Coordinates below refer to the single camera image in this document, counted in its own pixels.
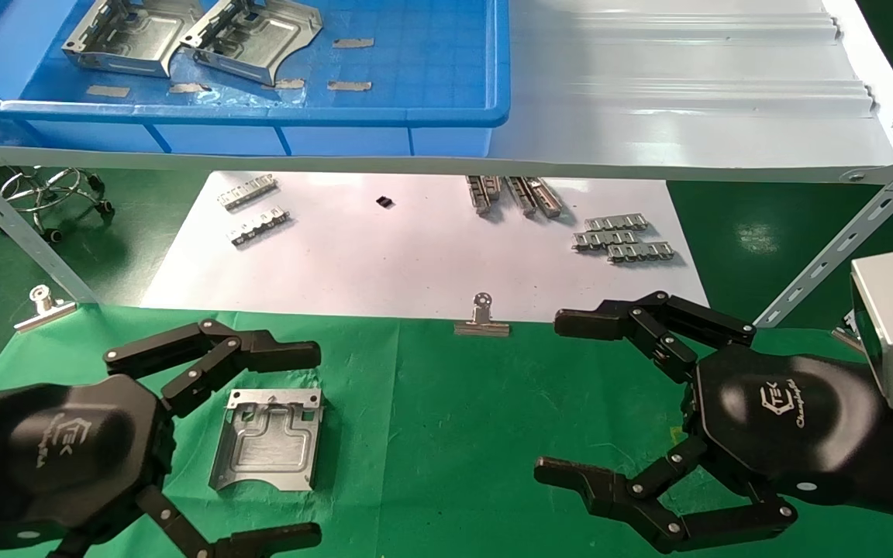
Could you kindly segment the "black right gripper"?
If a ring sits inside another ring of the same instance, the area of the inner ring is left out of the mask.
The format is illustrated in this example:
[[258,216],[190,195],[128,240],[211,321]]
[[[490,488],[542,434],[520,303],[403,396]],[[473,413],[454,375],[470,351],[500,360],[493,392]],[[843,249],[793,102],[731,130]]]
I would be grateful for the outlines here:
[[[745,346],[756,332],[750,322],[665,291],[557,311],[559,336],[627,340],[675,384],[695,374],[692,432],[699,438],[677,444],[634,479],[542,456],[536,481],[577,492],[589,515],[627,524],[660,553],[775,538],[798,519],[779,494],[857,497],[857,461],[881,419],[872,372],[812,354],[755,352]],[[697,353],[680,338],[723,349],[697,366]],[[660,497],[701,465],[749,504],[691,515],[663,506]]]

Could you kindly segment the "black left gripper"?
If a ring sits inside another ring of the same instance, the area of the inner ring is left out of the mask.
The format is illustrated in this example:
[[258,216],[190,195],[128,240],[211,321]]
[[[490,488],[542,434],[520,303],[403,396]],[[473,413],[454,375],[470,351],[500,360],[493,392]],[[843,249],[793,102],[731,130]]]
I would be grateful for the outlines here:
[[[205,319],[114,347],[104,361],[109,374],[127,377],[0,390],[0,547],[60,539],[50,557],[84,557],[142,516],[184,557],[271,557],[319,546],[315,522],[209,541],[154,485],[170,469],[171,413],[188,416],[245,370],[318,367],[318,343],[281,343],[266,329],[235,331]],[[178,365],[187,368],[160,389],[162,400],[134,380]]]

